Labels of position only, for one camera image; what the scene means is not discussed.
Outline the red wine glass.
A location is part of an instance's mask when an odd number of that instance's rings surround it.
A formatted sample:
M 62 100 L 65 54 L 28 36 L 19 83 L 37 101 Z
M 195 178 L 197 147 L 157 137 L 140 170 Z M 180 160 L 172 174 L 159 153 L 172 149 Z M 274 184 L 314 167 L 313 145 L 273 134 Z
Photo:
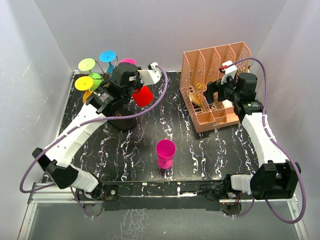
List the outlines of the red wine glass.
M 139 107 L 149 105 L 154 99 L 154 96 L 148 86 L 143 86 L 138 92 L 133 93 L 132 97 Z

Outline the magenta wine glass back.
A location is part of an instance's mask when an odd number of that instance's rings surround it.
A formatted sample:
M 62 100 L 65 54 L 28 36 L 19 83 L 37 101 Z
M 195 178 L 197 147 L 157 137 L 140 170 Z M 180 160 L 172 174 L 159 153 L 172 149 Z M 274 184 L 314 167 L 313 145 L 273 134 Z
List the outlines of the magenta wine glass back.
M 124 58 L 122 59 L 120 62 L 121 63 L 129 63 L 129 64 L 133 64 L 133 65 L 136 65 L 136 61 L 132 58 Z

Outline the magenta wine glass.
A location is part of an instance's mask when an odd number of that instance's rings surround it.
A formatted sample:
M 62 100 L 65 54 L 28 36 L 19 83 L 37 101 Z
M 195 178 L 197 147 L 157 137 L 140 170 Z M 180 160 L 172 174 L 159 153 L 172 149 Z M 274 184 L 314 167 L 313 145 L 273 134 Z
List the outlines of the magenta wine glass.
M 157 163 L 161 169 L 169 169 L 173 165 L 176 153 L 175 144 L 169 139 L 162 139 L 156 145 Z
M 129 63 L 129 64 L 133 64 L 133 65 L 136 65 L 136 61 L 132 58 L 124 58 L 122 59 L 120 62 L 121 63 Z

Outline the blue wine glass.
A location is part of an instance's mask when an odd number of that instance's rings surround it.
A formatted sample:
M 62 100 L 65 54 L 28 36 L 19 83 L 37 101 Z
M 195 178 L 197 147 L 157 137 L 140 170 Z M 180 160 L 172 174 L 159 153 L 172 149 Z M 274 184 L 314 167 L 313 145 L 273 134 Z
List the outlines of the blue wine glass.
M 107 73 L 108 74 L 112 74 L 113 72 L 113 69 L 115 67 L 115 65 L 113 64 L 114 61 L 117 61 L 118 60 L 118 57 L 116 55 L 116 53 L 112 50 L 106 50 L 104 52 L 102 52 L 100 55 L 99 55 L 99 60 L 103 63 L 108 63 L 109 66 L 107 68 Z

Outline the orange wine glass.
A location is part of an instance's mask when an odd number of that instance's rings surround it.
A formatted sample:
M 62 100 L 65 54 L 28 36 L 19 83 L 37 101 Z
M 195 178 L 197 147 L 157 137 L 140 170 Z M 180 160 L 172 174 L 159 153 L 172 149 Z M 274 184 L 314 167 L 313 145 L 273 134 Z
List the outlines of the orange wine glass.
M 82 102 L 85 104 L 89 96 L 93 93 L 91 87 L 94 85 L 94 80 L 89 76 L 79 77 L 74 86 L 78 91 L 83 91 Z

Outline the green wine glass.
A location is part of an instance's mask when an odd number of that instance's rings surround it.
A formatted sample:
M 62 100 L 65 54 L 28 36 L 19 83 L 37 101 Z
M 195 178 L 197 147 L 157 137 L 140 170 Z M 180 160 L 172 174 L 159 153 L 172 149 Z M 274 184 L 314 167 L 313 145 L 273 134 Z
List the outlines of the green wine glass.
M 92 79 L 92 86 L 90 88 L 85 86 L 86 90 L 94 91 L 103 81 L 102 76 L 100 74 L 92 71 L 95 65 L 96 61 L 93 58 L 85 58 L 81 60 L 78 64 L 78 69 L 82 72 L 89 72 L 88 77 Z

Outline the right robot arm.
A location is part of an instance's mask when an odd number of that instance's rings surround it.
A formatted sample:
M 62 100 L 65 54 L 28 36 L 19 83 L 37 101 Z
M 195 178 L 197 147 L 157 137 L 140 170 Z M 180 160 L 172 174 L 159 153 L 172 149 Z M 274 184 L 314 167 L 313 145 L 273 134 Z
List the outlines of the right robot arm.
M 240 73 L 237 80 L 229 75 L 225 82 L 220 79 L 208 82 L 203 93 L 209 104 L 214 102 L 214 94 L 219 101 L 228 100 L 233 104 L 234 113 L 248 133 L 259 163 L 254 175 L 227 175 L 223 194 L 230 199 L 240 192 L 256 200 L 290 199 L 296 190 L 301 168 L 298 163 L 292 164 L 274 145 L 275 137 L 267 129 L 264 106 L 256 100 L 257 81 L 257 76 L 248 72 Z

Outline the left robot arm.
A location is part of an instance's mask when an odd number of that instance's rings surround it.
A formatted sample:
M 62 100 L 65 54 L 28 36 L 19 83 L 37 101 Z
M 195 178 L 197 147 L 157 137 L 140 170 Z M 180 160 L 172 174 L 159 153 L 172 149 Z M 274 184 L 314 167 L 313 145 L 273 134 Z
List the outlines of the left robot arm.
M 72 159 L 87 139 L 108 120 L 130 119 L 117 112 L 128 104 L 133 94 L 143 87 L 154 85 L 161 79 L 161 72 L 154 62 L 148 69 L 121 62 L 107 78 L 98 78 L 97 88 L 88 96 L 80 112 L 59 137 L 46 148 L 36 148 L 32 155 L 35 163 L 60 189 L 77 188 L 93 200 L 103 195 L 101 181 L 92 173 L 72 164 Z

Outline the magenta wine glass front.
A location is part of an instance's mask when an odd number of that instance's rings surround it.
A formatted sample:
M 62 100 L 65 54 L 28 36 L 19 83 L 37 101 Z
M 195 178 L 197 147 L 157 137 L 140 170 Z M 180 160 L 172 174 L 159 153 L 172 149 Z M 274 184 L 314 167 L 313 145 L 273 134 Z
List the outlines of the magenta wine glass front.
M 162 139 L 156 145 L 157 163 L 161 169 L 169 169 L 173 165 L 176 153 L 175 144 L 169 139 Z

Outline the pink file organizer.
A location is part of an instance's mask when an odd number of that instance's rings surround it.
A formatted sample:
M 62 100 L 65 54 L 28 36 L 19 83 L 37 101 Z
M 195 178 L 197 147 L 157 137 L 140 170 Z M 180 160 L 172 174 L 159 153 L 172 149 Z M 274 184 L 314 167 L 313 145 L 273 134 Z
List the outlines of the pink file organizer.
M 208 82 L 216 82 L 224 75 L 219 71 L 222 63 L 234 63 L 250 56 L 251 51 L 243 41 L 183 53 L 179 89 L 197 133 L 240 122 L 230 101 L 218 101 L 216 92 L 214 102 L 207 103 L 203 92 L 207 90 Z M 201 107 L 190 101 L 189 92 L 198 96 Z

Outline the metal base frame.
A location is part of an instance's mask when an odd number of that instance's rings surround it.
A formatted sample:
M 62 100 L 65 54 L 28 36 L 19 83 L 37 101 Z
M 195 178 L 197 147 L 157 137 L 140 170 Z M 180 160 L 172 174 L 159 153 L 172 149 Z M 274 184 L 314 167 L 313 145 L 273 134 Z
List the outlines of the metal base frame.
M 226 197 L 221 181 L 107 182 L 102 195 L 34 184 L 21 240 L 306 240 L 262 200 Z

